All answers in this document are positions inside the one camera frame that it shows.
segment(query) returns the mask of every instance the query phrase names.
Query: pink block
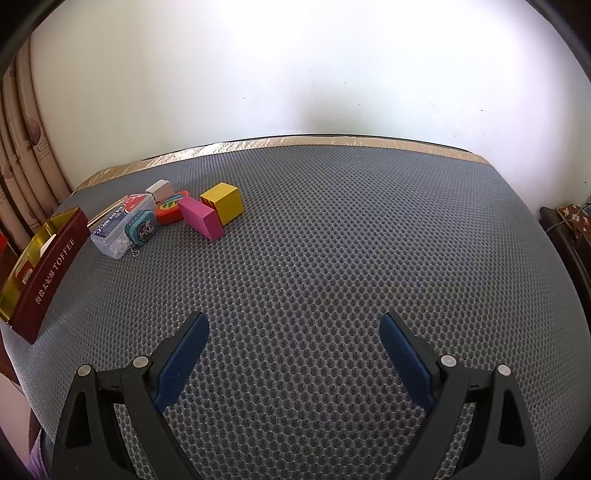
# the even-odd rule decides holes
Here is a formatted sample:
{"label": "pink block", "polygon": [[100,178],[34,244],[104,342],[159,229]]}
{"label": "pink block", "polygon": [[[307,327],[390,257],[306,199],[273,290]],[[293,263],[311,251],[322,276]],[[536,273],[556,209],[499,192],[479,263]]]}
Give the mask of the pink block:
{"label": "pink block", "polygon": [[223,237],[224,231],[222,224],[213,208],[191,197],[180,199],[178,201],[178,208],[183,214],[185,223],[205,235],[212,242],[220,240]]}

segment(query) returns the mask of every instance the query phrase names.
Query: blue gripper pad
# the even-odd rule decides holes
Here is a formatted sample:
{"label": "blue gripper pad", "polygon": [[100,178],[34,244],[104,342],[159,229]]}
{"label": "blue gripper pad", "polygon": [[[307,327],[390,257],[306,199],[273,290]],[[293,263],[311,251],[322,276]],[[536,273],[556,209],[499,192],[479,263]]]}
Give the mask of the blue gripper pad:
{"label": "blue gripper pad", "polygon": [[436,403],[431,374],[389,314],[382,316],[379,337],[412,401],[431,410]]}
{"label": "blue gripper pad", "polygon": [[205,348],[208,336],[209,321],[207,316],[201,313],[160,371],[158,391],[154,396],[154,404],[159,411],[164,411],[167,406],[174,405],[178,400]]}

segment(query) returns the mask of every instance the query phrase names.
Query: white block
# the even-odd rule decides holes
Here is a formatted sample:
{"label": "white block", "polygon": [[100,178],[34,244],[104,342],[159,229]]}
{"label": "white block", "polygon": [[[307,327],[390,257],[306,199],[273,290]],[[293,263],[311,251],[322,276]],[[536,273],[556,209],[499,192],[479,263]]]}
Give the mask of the white block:
{"label": "white block", "polygon": [[174,195],[173,184],[168,180],[159,180],[154,183],[154,185],[147,188],[146,193],[151,194],[156,203],[162,202],[166,197]]}

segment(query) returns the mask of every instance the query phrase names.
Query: tan tape edge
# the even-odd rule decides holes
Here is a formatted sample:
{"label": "tan tape edge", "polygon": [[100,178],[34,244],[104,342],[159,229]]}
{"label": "tan tape edge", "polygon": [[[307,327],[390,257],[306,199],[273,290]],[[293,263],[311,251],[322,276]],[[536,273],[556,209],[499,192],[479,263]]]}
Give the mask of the tan tape edge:
{"label": "tan tape edge", "polygon": [[147,160],[138,160],[127,165],[109,167],[95,173],[92,177],[84,181],[77,188],[78,190],[92,187],[104,181],[112,180],[128,173],[146,170],[148,168],[166,165],[190,158],[204,157],[217,153],[235,152],[241,150],[253,150],[254,148],[285,147],[288,145],[339,145],[346,147],[374,147],[374,148],[394,148],[396,150],[408,150],[419,153],[429,153],[439,155],[440,157],[455,158],[457,160],[474,161],[477,163],[489,163],[479,155],[463,150],[455,150],[450,147],[441,147],[438,145],[423,144],[408,140],[392,140],[389,138],[374,137],[312,137],[312,136],[293,136],[293,137],[273,137],[261,138],[257,140],[241,140],[235,142],[220,142],[203,147],[187,148],[174,153],[167,153],[159,157],[149,158]]}

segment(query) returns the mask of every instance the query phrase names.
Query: yellow cube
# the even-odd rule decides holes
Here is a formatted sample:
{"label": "yellow cube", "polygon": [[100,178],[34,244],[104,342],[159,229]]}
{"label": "yellow cube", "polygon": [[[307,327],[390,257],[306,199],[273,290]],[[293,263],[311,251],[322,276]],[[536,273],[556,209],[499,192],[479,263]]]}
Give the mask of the yellow cube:
{"label": "yellow cube", "polygon": [[228,224],[244,211],[240,190],[227,183],[218,183],[214,188],[202,193],[200,199],[217,212],[222,225]]}

